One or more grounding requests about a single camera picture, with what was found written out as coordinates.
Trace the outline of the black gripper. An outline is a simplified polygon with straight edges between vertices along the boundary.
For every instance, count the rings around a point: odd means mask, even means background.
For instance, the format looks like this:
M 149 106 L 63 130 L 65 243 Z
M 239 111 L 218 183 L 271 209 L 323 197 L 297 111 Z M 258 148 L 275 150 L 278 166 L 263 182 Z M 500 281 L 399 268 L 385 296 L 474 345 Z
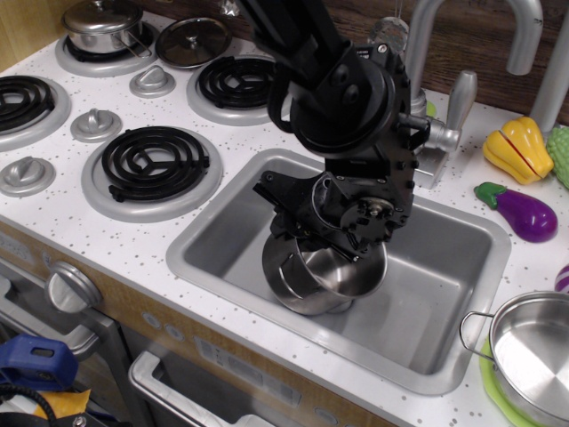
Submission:
M 357 249 L 354 235 L 326 220 L 315 201 L 316 191 L 326 178 L 321 173 L 311 178 L 295 178 L 267 170 L 253 186 L 253 190 L 273 206 L 275 217 L 270 232 L 275 238 L 296 240 L 303 249 L 317 251 L 331 249 L 349 262 L 367 256 Z

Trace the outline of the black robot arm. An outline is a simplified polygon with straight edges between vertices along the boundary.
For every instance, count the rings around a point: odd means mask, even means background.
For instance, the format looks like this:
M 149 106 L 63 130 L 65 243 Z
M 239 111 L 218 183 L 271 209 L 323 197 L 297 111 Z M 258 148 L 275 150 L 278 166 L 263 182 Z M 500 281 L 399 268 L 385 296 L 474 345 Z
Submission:
M 403 227 L 413 206 L 415 152 L 429 121 L 411 112 L 410 80 L 390 49 L 356 48 L 319 1 L 242 1 L 253 42 L 276 62 L 268 115 L 325 161 L 313 178 L 264 172 L 271 232 L 349 260 Z

